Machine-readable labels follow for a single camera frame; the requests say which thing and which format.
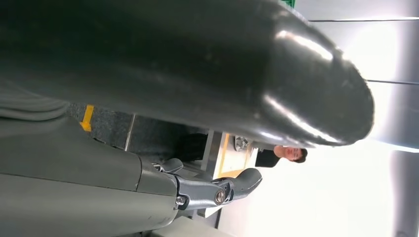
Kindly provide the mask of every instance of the grey wall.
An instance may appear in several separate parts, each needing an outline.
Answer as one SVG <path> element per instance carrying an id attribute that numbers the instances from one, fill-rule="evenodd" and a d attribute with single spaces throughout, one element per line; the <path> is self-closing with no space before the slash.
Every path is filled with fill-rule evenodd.
<path id="1" fill-rule="evenodd" d="M 395 152 L 391 165 L 396 201 L 393 236 L 416 237 L 419 228 L 419 154 Z"/>

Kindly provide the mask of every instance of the floor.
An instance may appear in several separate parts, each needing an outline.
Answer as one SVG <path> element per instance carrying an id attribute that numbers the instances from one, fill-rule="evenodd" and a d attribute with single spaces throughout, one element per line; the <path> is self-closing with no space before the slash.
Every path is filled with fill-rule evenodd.
<path id="1" fill-rule="evenodd" d="M 86 105 L 71 104 L 68 114 L 82 121 Z M 91 118 L 92 138 L 110 146 L 123 148 L 132 115 L 95 107 Z M 152 162 L 172 158 L 176 142 L 181 136 L 205 130 L 137 116 L 128 150 Z"/>

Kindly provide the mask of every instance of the white wall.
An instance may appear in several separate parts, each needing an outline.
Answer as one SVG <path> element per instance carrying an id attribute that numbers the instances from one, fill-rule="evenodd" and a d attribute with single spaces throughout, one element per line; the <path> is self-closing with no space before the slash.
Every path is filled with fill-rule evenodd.
<path id="1" fill-rule="evenodd" d="M 390 236 L 390 156 L 361 144 L 309 150 L 303 164 L 281 160 L 261 170 L 251 196 L 223 208 L 219 228 L 238 237 Z"/>

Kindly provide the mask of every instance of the yellow marking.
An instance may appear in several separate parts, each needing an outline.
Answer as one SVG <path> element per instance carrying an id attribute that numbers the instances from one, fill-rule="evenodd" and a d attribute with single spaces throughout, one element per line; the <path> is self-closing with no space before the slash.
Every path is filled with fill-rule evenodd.
<path id="1" fill-rule="evenodd" d="M 92 117 L 92 114 L 93 114 L 93 109 L 94 109 L 93 105 L 87 105 L 86 106 L 86 111 L 84 113 L 83 121 L 80 122 L 80 125 L 83 127 L 83 129 L 86 132 L 91 132 L 90 120 L 91 120 L 91 117 Z"/>

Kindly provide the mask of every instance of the bolt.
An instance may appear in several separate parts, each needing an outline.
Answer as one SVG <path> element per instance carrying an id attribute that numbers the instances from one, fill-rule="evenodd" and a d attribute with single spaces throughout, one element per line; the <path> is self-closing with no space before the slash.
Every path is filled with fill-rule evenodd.
<path id="1" fill-rule="evenodd" d="M 176 198 L 176 204 L 178 204 L 178 205 L 183 205 L 183 204 L 185 204 L 185 202 L 186 202 L 186 198 L 184 198 L 184 197 L 177 197 Z"/>
<path id="2" fill-rule="evenodd" d="M 225 192 L 223 189 L 219 189 L 215 194 L 215 204 L 221 205 L 225 201 Z"/>

